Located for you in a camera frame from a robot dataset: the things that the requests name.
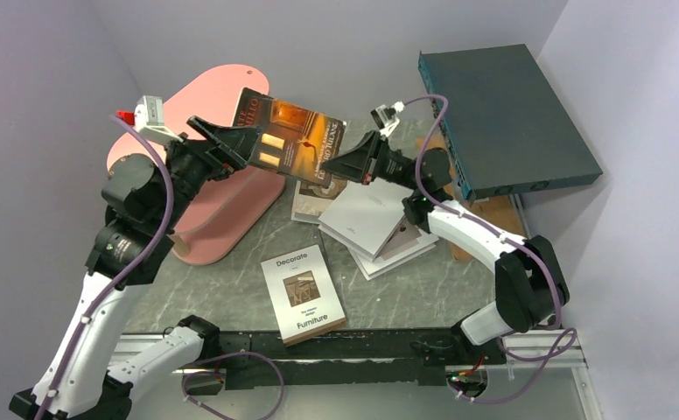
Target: stack of books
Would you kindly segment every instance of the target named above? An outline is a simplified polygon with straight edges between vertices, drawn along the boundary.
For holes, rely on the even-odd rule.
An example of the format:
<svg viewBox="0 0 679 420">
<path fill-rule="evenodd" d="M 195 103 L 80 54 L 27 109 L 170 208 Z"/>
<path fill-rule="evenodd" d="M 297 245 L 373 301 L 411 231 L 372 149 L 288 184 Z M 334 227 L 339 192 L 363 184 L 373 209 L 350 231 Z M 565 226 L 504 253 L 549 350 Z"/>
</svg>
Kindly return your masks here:
<svg viewBox="0 0 679 420">
<path fill-rule="evenodd" d="M 344 244 L 367 280 L 435 247 L 438 237 L 404 219 L 409 188 L 377 178 L 348 183 L 318 217 L 319 230 Z"/>
</svg>

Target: pink board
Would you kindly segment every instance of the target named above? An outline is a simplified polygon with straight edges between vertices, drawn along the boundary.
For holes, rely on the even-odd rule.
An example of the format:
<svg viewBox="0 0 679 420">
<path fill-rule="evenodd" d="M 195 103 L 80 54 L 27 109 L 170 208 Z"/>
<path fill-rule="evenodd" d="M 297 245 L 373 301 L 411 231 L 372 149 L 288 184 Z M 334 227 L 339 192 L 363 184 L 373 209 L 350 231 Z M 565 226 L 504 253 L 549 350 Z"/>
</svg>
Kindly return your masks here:
<svg viewBox="0 0 679 420">
<path fill-rule="evenodd" d="M 200 135 L 186 124 L 191 116 L 231 126 L 244 87 L 265 94 L 270 91 L 265 75 L 253 67 L 229 64 L 207 70 L 164 103 L 164 123 L 192 139 Z M 154 143 L 152 146 L 165 157 L 164 147 Z M 110 149 L 108 168 L 131 153 L 146 151 L 125 134 Z M 176 247 L 179 253 L 175 255 L 193 265 L 219 261 L 275 201 L 284 184 L 283 176 L 251 166 L 229 179 L 206 182 L 175 226 L 175 234 L 184 246 Z"/>
</svg>

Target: book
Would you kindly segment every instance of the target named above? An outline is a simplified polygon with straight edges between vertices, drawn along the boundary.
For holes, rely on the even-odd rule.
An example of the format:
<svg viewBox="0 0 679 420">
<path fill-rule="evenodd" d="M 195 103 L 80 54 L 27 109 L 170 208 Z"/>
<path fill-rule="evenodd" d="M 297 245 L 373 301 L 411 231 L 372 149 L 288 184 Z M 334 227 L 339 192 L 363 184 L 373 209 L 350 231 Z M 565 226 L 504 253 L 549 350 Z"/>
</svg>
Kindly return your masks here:
<svg viewBox="0 0 679 420">
<path fill-rule="evenodd" d="M 262 273 L 286 346 L 347 322 L 319 245 L 263 261 Z"/>
<path fill-rule="evenodd" d="M 404 219 L 373 261 L 352 250 L 350 250 L 350 256 L 358 264 L 366 280 L 370 280 L 435 248 L 437 241 L 438 237 L 435 234 L 428 234 Z"/>
<path fill-rule="evenodd" d="M 234 114 L 234 126 L 244 125 L 263 130 L 252 165 L 329 187 L 331 176 L 320 166 L 337 155 L 345 122 L 245 87 Z"/>
<path fill-rule="evenodd" d="M 374 260 L 404 217 L 404 186 L 377 178 L 368 185 L 350 182 L 319 216 L 319 230 Z"/>
<path fill-rule="evenodd" d="M 293 207 L 290 219 L 304 223 L 319 224 L 319 216 L 332 204 L 347 186 L 347 180 L 332 176 L 328 187 L 309 184 L 305 181 L 296 183 L 293 194 Z"/>
</svg>

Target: table surface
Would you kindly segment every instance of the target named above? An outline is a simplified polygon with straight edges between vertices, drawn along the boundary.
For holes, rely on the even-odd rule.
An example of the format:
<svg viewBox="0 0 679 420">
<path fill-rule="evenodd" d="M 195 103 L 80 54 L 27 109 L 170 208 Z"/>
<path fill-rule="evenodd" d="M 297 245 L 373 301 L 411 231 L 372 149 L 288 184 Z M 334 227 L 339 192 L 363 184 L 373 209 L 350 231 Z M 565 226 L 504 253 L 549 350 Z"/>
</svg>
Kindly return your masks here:
<svg viewBox="0 0 679 420">
<path fill-rule="evenodd" d="M 417 154 L 414 140 L 432 121 L 402 121 L 391 147 Z M 350 121 L 342 150 L 374 127 Z M 277 321 L 260 262 L 323 244 L 327 267 L 345 308 L 350 328 L 451 326 L 494 298 L 494 276 L 478 261 L 457 262 L 448 244 L 437 246 L 389 273 L 367 281 L 344 245 L 316 225 L 291 220 L 294 181 L 275 204 L 221 261 L 187 265 L 172 254 L 162 264 L 149 293 L 134 310 L 130 333 L 160 332 L 187 315 L 207 319 L 223 330 L 276 330 Z"/>
</svg>

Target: lavender wall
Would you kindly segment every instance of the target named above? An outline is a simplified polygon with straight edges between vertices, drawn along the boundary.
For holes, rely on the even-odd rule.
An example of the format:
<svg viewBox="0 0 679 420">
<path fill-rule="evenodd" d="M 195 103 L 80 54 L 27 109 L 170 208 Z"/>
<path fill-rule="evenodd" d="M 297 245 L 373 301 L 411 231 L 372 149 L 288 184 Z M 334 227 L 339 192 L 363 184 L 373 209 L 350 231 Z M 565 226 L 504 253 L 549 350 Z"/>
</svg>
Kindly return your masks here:
<svg viewBox="0 0 679 420">
<path fill-rule="evenodd" d="M 0 1 L 0 418 L 51 361 L 137 84 L 88 1 Z"/>
<path fill-rule="evenodd" d="M 539 63 L 605 169 L 525 198 L 608 419 L 679 419 L 679 1 L 570 0 Z"/>
<path fill-rule="evenodd" d="M 566 2 L 93 0 L 146 93 L 167 97 L 241 62 L 267 75 L 272 94 L 340 118 L 423 95 L 421 49 L 525 43 L 537 55 Z"/>
</svg>

